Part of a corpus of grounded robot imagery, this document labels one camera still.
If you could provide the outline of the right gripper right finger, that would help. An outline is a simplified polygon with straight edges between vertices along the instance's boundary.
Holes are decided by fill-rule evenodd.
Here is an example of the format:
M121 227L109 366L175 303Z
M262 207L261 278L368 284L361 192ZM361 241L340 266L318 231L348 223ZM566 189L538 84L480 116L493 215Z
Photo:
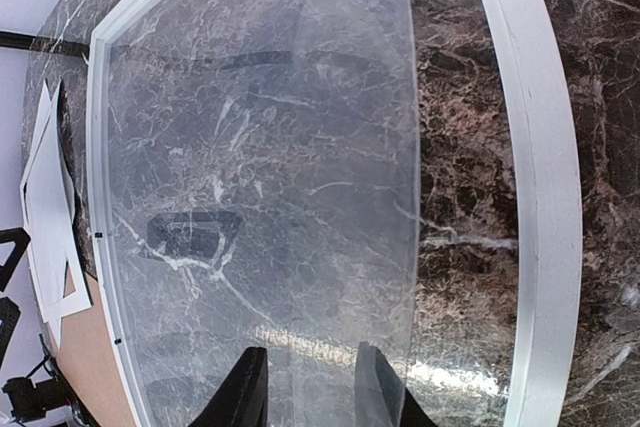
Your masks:
M367 342L358 346L354 410L356 426L437 426L419 406L382 351Z

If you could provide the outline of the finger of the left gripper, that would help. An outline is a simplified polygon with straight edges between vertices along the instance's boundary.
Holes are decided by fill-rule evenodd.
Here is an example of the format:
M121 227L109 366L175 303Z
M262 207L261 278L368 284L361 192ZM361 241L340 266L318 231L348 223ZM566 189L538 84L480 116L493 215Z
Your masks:
M12 245L11 251L6 256L6 259L1 263L0 290L2 292L6 290L16 267L29 246L30 241L31 238L29 234L22 227L1 231L1 244Z
M9 297L0 299L0 362L4 361L6 352L21 316L19 306Z

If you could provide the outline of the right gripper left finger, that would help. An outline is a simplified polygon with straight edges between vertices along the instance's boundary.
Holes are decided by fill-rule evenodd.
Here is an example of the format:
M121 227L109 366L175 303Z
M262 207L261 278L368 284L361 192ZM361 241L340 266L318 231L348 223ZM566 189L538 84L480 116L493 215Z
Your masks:
M267 420L267 350L249 347L189 426L265 427Z

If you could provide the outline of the white picture frame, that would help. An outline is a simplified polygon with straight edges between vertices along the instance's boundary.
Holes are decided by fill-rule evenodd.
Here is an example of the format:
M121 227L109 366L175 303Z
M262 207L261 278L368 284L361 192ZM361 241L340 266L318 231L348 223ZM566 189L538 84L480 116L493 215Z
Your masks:
M125 394L149 424L117 298L106 165L107 50L159 0L121 0L91 35L87 174L99 284ZM519 227L517 328L508 426L559 422L574 353L582 274L582 201L567 83L544 0L482 0L499 64L511 133Z

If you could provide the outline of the clear acrylic sheet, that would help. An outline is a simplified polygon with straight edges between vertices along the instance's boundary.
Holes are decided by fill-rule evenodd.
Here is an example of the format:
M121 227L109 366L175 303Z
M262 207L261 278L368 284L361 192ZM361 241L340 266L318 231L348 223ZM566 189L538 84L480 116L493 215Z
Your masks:
M408 358L409 0L159 0L109 46L111 264L146 426L249 347L272 426L356 426L358 346Z

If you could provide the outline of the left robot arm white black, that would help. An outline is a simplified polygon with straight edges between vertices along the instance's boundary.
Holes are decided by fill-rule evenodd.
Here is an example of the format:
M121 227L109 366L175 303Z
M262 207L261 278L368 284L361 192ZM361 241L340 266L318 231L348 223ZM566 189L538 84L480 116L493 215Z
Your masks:
M1 244L11 244L12 249L1 263L1 291L4 291L30 243L30 236L23 228L1 231ZM4 363L11 338L21 316L20 307L9 297L1 298L1 363ZM24 426L26 423L44 419L51 411L70 407L70 394L56 377L34 382L32 376L51 359L46 354L32 371L23 377L10 378L1 388L12 407L10 422Z

